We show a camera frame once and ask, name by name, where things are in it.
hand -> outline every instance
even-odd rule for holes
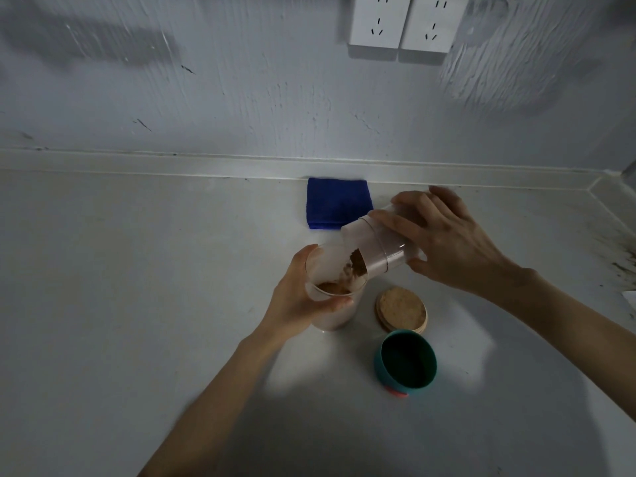
[[[387,211],[369,213],[424,251],[426,261],[408,261],[413,271],[484,297],[518,276],[521,268],[501,254],[455,192],[434,185],[429,191],[401,192],[391,200],[414,206],[425,219],[425,227]]]
[[[305,263],[317,247],[317,244],[305,246],[294,255],[287,273],[274,289],[270,305],[255,333],[282,345],[302,333],[314,318],[353,304],[349,296],[335,296],[324,301],[314,301],[307,296]]]

person's left arm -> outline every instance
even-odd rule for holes
[[[214,468],[223,445],[269,359],[322,313],[351,304],[347,296],[312,301],[305,290],[305,262],[316,245],[301,249],[274,290],[265,316],[174,428],[139,477],[196,476]]]

person's left hand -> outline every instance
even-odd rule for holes
[[[255,333],[282,345],[291,337],[302,333],[314,318],[323,313],[333,313],[353,303],[349,296],[334,296],[324,301],[314,301],[307,295],[305,263],[317,246],[305,246],[294,255],[287,273],[274,289],[270,305]]]

teal cup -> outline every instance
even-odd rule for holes
[[[399,397],[422,390],[437,373],[431,345],[415,331],[398,329],[387,335],[373,359],[375,374],[385,388]]]

red object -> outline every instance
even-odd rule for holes
[[[398,397],[398,398],[406,398],[406,397],[408,397],[408,393],[398,392],[397,390],[394,390],[394,389],[392,389],[391,387],[388,387],[388,386],[386,386],[386,385],[384,385],[384,388],[386,388],[386,390],[387,390],[389,393],[391,393],[391,394],[395,395],[395,396],[396,396],[396,397]]]

